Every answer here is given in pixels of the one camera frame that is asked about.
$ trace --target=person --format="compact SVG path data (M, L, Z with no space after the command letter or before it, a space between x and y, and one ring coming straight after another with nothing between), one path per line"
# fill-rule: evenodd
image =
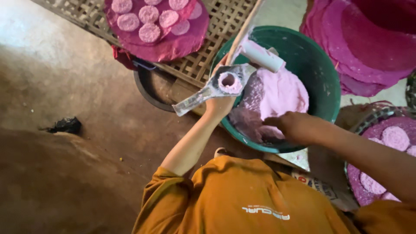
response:
M402 202L375 201L347 217L321 193L259 159L215 157L192 179L214 128L234 97L206 112L169 152L144 189L133 233L416 233L416 158L308 114L268 118L291 142L320 145L367 173Z

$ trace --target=brown floor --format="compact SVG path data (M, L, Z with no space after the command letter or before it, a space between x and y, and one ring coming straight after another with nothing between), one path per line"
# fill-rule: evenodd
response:
M2 4L0 31L0 127L36 131L77 116L85 139L150 179L198 119L149 104L105 41L29 0ZM168 90L169 82L155 82L162 94ZM262 155L217 128L198 165L217 147Z

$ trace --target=pink dough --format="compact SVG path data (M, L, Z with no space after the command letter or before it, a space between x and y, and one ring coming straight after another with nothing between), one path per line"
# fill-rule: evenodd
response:
M382 194L386 191L386 189L375 181L373 178L369 177L364 172L361 172L360 175L361 185L369 192L374 194Z
M179 15L174 10L165 10L160 14L159 24L161 27L169 27L178 21Z
M181 10L188 2L189 0L169 0L169 6L174 10Z
M159 10L154 6L144 6L139 11L139 19L142 23L154 23L159 18Z
M114 0L111 4L111 8L114 12L119 14L127 13L133 7L131 0Z
M395 126L388 127L383 131L382 140L384 145L400 151L405 151L410 144L406 132Z
M235 78L236 75L230 72L224 72L218 79L219 88L227 93L238 94L242 91L241 82Z
M187 33L189 31L190 26L191 25L189 24L189 21L184 20L179 24L174 25L171 29L171 32L173 33L173 35L180 36Z
M416 145L410 146L410 148L407 149L406 153L410 154L413 157L416 157Z
M395 197L393 194L391 194L389 192L383 194L381 199L382 200L393 200L393 201L401 202L397 197Z
M284 139L283 133L272 126L262 125L267 117L279 117L287 111L305 113L309 107L309 95L296 75L285 67L277 73L260 68L252 76L244 96L228 115L234 127L252 141Z
M152 43L160 36L160 28L156 24L147 23L139 30L139 37L142 41Z
M198 2L195 4L195 8L193 9L191 15L189 16L190 20L194 20L200 17L202 14L202 6Z
M144 2L146 4L149 4L151 6L156 6L157 4L159 4L162 0L144 0Z
M140 21L135 14L128 13L119 16L117 25L123 31L132 32L139 27Z
M373 138L369 138L369 140L372 140L373 142L377 142L377 143L379 143L379 144L384 144L381 140L379 140L379 139L377 139L377 138L375 138L375 137L373 137Z

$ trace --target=woven bamboo mat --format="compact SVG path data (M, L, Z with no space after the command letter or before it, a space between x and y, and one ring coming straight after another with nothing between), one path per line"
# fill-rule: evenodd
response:
M121 47L103 12L104 0L32 0L86 31ZM203 87L216 53L236 35L254 7L256 0L202 0L210 15L210 24L201 49L181 59L155 63L184 81Z

